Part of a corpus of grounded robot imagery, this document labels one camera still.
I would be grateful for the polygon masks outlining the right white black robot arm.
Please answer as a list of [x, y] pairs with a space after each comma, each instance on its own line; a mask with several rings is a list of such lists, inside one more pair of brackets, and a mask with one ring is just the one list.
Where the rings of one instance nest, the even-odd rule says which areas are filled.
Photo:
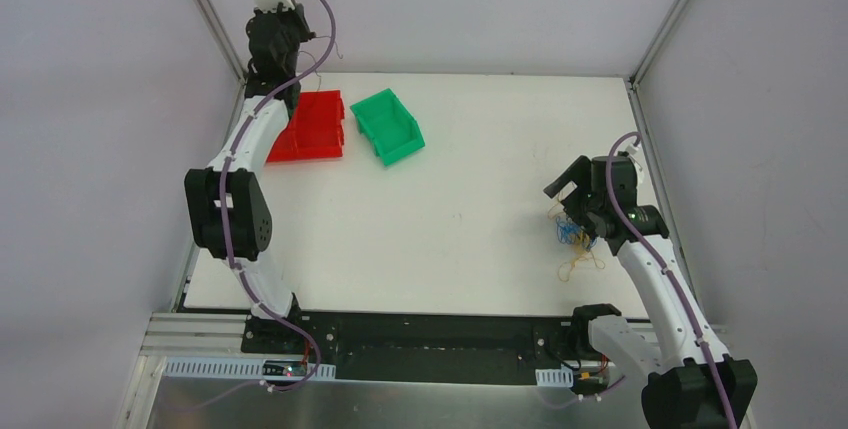
[[624, 152], [581, 155], [544, 188], [565, 215], [592, 239], [606, 242], [635, 285], [657, 339], [651, 345], [626, 319], [598, 305], [575, 310], [580, 324], [567, 333], [583, 359], [598, 353], [618, 366], [624, 381], [640, 385], [651, 428], [738, 428], [758, 376], [736, 359], [698, 307], [680, 273], [669, 229], [651, 205], [637, 201], [638, 171]]

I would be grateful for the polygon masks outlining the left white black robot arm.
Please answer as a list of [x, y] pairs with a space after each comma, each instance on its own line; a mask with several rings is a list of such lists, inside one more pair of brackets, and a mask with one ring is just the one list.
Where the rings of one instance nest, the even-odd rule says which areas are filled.
[[273, 222], [260, 176], [299, 102], [300, 47], [315, 34], [300, 3], [255, 10], [246, 34], [248, 78], [236, 127], [206, 167], [186, 173], [184, 187], [195, 244], [226, 265], [251, 314], [272, 320], [269, 343], [288, 354], [303, 345], [305, 327], [288, 316], [295, 296], [268, 250]]

